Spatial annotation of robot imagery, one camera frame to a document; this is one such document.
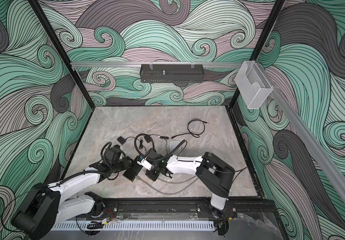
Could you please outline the black network switch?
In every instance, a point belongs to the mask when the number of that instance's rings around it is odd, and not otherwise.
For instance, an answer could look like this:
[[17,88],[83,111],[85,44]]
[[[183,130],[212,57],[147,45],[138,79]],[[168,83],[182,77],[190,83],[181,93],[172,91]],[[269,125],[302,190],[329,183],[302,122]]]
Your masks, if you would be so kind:
[[142,168],[143,166],[140,165],[137,161],[133,161],[131,167],[123,173],[123,176],[129,181],[133,182]]

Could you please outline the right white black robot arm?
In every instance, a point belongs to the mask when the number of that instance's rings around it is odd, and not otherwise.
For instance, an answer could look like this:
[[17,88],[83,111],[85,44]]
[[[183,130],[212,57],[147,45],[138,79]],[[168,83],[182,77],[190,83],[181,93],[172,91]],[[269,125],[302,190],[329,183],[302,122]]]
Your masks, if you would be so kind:
[[155,144],[150,135],[139,134],[134,137],[134,147],[139,154],[136,163],[146,169],[146,176],[156,181],[160,175],[171,178],[174,174],[190,175],[192,182],[200,180],[212,193],[211,208],[213,211],[222,212],[226,207],[231,187],[244,169],[235,170],[211,152],[205,152],[199,157],[182,157],[181,146],[187,141],[177,144],[166,155],[159,155],[155,151]]

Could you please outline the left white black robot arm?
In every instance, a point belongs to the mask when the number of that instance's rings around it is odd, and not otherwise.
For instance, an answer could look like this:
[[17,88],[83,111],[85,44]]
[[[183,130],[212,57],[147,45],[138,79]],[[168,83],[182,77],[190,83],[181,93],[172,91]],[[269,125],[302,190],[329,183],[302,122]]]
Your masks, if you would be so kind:
[[53,226],[80,215],[100,217],[104,212],[103,199],[92,192],[75,198],[80,191],[112,175],[129,169],[133,160],[119,145],[108,142],[100,152],[100,160],[85,170],[51,184],[36,184],[12,215],[10,223],[31,240],[43,238]]

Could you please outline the black power adapter with cable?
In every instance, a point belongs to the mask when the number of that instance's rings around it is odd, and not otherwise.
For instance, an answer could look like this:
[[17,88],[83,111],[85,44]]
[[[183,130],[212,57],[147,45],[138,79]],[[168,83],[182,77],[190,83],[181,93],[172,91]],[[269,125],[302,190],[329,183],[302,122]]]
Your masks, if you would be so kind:
[[134,149],[136,150],[136,152],[137,152],[139,155],[142,155],[142,152],[141,152],[142,149],[144,149],[145,152],[147,152],[145,146],[143,145],[143,139],[142,139],[142,138],[140,138],[140,140],[139,140],[139,139],[137,139],[137,138],[135,138],[135,137],[132,137],[132,136],[127,137],[127,138],[119,137],[119,138],[117,138],[117,141],[118,141],[121,145],[124,145],[124,144],[127,142],[127,140],[129,140],[129,139],[133,139],[133,140],[134,140],[134,143],[133,143]]

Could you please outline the white network switch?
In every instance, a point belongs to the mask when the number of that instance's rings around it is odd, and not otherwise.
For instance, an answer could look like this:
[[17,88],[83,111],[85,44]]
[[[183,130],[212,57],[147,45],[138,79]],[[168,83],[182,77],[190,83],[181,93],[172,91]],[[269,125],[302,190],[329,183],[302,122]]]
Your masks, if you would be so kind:
[[180,141],[170,141],[169,142],[169,149],[172,152],[181,142]]

